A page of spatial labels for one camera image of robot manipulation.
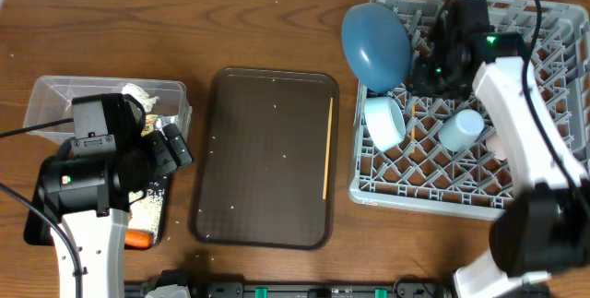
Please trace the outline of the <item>yellow green snack wrapper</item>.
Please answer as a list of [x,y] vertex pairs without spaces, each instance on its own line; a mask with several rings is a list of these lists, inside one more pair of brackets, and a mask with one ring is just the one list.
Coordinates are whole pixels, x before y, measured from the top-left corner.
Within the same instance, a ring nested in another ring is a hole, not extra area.
[[141,132],[141,136],[145,136],[156,129],[156,123],[159,116],[157,114],[147,114],[145,119],[145,125]]

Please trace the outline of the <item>white tissue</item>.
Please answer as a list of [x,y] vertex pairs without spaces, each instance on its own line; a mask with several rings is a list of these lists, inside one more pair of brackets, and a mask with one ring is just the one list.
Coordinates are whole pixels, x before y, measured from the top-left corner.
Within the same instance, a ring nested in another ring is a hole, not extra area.
[[133,83],[126,83],[122,88],[122,94],[131,95],[135,98],[146,113],[150,113],[159,101],[159,96],[150,96],[145,90]]

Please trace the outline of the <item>white rice pile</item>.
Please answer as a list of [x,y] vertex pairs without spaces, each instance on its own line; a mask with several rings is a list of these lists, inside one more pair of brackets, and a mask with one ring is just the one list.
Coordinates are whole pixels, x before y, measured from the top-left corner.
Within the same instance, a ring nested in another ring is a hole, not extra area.
[[167,177],[163,177],[145,189],[129,194],[129,229],[149,233],[154,241],[158,239],[167,183]]

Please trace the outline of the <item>large blue plate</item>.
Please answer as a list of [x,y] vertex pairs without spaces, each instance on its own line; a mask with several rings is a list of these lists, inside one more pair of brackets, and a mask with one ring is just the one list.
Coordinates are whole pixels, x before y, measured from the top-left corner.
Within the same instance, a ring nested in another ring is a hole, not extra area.
[[384,5],[351,7],[342,22],[341,41],[351,71],[374,92],[394,89],[410,73],[412,49],[407,29]]

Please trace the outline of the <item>light blue cup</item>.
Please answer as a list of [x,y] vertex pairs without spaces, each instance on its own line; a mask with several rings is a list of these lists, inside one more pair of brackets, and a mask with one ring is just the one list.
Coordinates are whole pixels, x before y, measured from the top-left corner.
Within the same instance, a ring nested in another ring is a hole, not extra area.
[[440,143],[457,152],[472,145],[484,129],[483,117],[471,109],[462,110],[445,121],[438,132]]

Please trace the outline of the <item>orange carrot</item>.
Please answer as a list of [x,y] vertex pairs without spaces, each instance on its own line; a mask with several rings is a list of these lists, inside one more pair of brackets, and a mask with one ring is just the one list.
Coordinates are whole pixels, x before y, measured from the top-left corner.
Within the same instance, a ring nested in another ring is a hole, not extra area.
[[124,243],[135,249],[148,249],[153,244],[153,237],[148,232],[128,230],[125,234]]

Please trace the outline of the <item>wooden chopstick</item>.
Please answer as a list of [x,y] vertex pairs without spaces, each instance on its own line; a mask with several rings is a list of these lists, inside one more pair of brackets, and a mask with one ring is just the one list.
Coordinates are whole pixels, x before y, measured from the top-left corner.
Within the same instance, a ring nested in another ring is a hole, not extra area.
[[[412,119],[412,122],[414,122],[415,118],[416,118],[416,105],[414,104],[412,106],[412,108],[411,108],[411,119]],[[414,142],[416,140],[416,127],[415,127],[415,124],[411,127],[411,130],[410,130],[410,140],[411,140],[411,142]]]
[[334,107],[334,98],[330,98],[329,109],[328,109],[328,118],[327,118],[326,142],[325,142],[324,184],[323,184],[323,193],[322,193],[323,200],[326,200],[327,186],[328,186],[328,179],[329,179],[329,163],[330,163],[333,107]]

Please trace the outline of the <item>pink cup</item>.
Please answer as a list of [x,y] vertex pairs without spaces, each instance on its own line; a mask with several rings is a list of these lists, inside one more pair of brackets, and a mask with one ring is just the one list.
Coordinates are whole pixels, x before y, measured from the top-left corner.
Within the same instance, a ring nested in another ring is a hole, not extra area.
[[499,161],[505,161],[507,156],[503,149],[501,140],[496,132],[490,135],[486,141],[486,148],[494,154],[494,158]]

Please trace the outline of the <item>light blue bowl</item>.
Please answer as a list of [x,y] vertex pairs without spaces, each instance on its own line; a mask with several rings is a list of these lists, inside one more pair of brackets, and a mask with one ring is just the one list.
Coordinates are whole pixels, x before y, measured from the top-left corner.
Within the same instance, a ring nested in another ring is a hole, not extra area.
[[398,104],[391,97],[369,98],[364,104],[364,115],[374,146],[387,151],[406,137],[406,124]]

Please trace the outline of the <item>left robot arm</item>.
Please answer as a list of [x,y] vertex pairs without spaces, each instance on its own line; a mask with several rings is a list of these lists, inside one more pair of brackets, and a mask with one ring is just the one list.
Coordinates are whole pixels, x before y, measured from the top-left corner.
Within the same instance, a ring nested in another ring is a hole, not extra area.
[[72,101],[75,135],[41,166],[63,297],[124,296],[129,195],[192,162],[176,124],[143,132],[147,115],[128,94]]

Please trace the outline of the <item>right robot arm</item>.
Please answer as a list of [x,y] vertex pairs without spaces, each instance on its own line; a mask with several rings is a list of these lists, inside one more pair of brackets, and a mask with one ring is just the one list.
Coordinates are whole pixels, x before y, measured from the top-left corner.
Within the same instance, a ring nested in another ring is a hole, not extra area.
[[432,52],[414,67],[419,94],[474,93],[499,136],[515,200],[490,228],[489,249],[458,269],[458,297],[500,297],[589,263],[589,177],[561,139],[538,92],[531,49],[497,33],[486,10],[436,19]]

